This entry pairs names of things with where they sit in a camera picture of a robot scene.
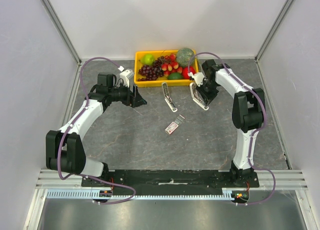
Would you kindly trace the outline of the white rectangular case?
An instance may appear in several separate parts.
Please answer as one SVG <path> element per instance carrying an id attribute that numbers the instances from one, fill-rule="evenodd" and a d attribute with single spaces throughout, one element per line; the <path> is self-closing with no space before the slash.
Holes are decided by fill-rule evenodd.
<path id="1" fill-rule="evenodd" d="M 209 107 L 205 105 L 204 101 L 198 96 L 198 92 L 196 90 L 196 84 L 193 82 L 189 85 L 190 93 L 193 101 L 204 111 L 209 110 Z"/>

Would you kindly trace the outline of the green white stapler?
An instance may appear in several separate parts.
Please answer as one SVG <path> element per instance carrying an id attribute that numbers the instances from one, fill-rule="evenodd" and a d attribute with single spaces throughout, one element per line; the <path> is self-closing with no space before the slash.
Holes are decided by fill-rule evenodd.
<path id="1" fill-rule="evenodd" d="M 168 84 L 166 82 L 163 82 L 161 86 L 162 86 L 165 102 L 167 103 L 167 105 L 169 106 L 172 112 L 177 112 L 178 109 L 176 108 L 175 104 L 173 103 L 170 97 Z"/>

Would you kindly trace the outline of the red white staple box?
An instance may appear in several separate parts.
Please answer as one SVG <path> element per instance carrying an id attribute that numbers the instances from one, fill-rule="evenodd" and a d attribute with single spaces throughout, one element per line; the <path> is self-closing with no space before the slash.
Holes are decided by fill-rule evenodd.
<path id="1" fill-rule="evenodd" d="M 182 122 L 185 120 L 186 118 L 182 115 L 178 115 L 175 120 L 173 122 L 171 122 L 166 128 L 165 128 L 165 132 L 169 135 L 171 135 L 178 127 L 179 125 L 182 124 Z"/>

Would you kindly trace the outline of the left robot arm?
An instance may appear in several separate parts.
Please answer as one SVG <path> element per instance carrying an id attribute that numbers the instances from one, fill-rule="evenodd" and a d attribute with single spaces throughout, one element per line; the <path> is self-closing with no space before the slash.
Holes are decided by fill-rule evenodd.
<path id="1" fill-rule="evenodd" d="M 119 78 L 114 74 L 98 74 L 97 84 L 91 88 L 77 113 L 59 130 L 47 133 L 45 156 L 48 169 L 92 176 L 92 181 L 99 187 L 109 183 L 107 165 L 88 158 L 82 140 L 95 120 L 113 102 L 121 102 L 131 108 L 147 104 L 137 87 L 130 85 L 133 75 L 133 71 L 129 69 L 120 73 Z"/>

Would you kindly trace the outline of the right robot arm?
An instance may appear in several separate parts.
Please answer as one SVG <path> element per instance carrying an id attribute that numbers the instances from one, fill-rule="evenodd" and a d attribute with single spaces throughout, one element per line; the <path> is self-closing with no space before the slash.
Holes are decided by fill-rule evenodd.
<path id="1" fill-rule="evenodd" d="M 237 129 L 235 156 L 229 172 L 217 176 L 235 187 L 245 186 L 256 177 L 253 154 L 257 134 L 266 119 L 265 93 L 261 88 L 252 88 L 241 81 L 226 64 L 206 60 L 203 71 L 195 75 L 195 85 L 190 87 L 194 101 L 204 110 L 223 87 L 233 99 L 231 118 Z"/>

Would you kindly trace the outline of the yellow plastic tray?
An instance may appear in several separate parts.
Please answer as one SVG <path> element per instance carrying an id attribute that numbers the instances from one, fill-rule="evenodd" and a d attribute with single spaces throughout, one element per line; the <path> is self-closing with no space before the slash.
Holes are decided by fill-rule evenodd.
<path id="1" fill-rule="evenodd" d="M 188 86 L 188 70 L 178 62 L 177 50 L 138 51 L 135 54 L 134 83 L 138 87 Z"/>

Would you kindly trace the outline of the dark purple grape bunch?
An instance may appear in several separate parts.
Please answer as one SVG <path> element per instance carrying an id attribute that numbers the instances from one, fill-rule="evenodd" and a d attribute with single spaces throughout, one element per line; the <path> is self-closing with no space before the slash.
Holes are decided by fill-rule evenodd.
<path id="1" fill-rule="evenodd" d="M 137 74 L 138 81 L 156 81 L 160 77 L 164 77 L 162 76 L 160 57 L 155 58 L 152 65 L 142 65 L 138 68 Z"/>

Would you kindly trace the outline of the green lime fruit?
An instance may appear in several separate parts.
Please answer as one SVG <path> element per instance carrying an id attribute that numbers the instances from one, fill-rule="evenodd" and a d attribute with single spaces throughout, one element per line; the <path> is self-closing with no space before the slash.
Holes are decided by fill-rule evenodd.
<path id="1" fill-rule="evenodd" d="M 183 79 L 184 77 L 182 76 L 181 73 L 178 73 L 178 72 L 174 72 L 174 73 L 171 73 L 167 79 L 168 80 L 181 80 Z"/>

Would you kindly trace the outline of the green pear fruit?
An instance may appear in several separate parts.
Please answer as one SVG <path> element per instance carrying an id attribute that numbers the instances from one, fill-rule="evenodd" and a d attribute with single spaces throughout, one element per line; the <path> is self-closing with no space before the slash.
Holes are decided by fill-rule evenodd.
<path id="1" fill-rule="evenodd" d="M 145 54 L 141 59 L 140 62 L 142 65 L 152 65 L 155 61 L 155 57 L 152 54 Z"/>

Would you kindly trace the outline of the green netted melon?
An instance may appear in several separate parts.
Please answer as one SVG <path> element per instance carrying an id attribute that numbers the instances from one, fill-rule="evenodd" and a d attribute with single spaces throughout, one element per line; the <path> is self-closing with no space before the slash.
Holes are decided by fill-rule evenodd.
<path id="1" fill-rule="evenodd" d="M 179 66 L 185 68 L 188 66 L 188 63 L 194 54 L 195 52 L 192 49 L 184 47 L 177 51 L 175 60 Z"/>

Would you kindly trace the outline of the red strawberry cluster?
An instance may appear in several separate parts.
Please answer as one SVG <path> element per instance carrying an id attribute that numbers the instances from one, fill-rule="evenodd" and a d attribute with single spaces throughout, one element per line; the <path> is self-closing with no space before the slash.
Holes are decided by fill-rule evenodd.
<path id="1" fill-rule="evenodd" d="M 176 55 L 174 53 L 162 55 L 159 59 L 161 61 L 160 70 L 162 76 L 168 77 L 174 72 L 182 73 L 183 68 L 176 62 Z"/>

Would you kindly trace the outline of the aluminium frame rail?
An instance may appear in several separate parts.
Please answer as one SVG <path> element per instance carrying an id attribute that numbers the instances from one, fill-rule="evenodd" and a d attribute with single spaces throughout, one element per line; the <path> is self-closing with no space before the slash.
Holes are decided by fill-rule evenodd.
<path id="1" fill-rule="evenodd" d="M 151 184 L 196 184 L 203 183 L 209 185 L 228 171 L 220 170 L 110 170 L 109 175 L 114 178 L 117 184 L 129 185 L 134 181 L 142 181 Z M 259 183 L 262 190 L 271 190 L 275 184 L 276 190 L 306 190 L 307 184 L 300 170 L 272 170 L 254 172 L 255 177 L 250 181 L 253 187 L 254 182 Z M 83 182 L 81 176 L 71 176 L 66 180 L 61 180 L 56 171 L 41 170 L 36 188 L 63 189 L 81 188 Z"/>

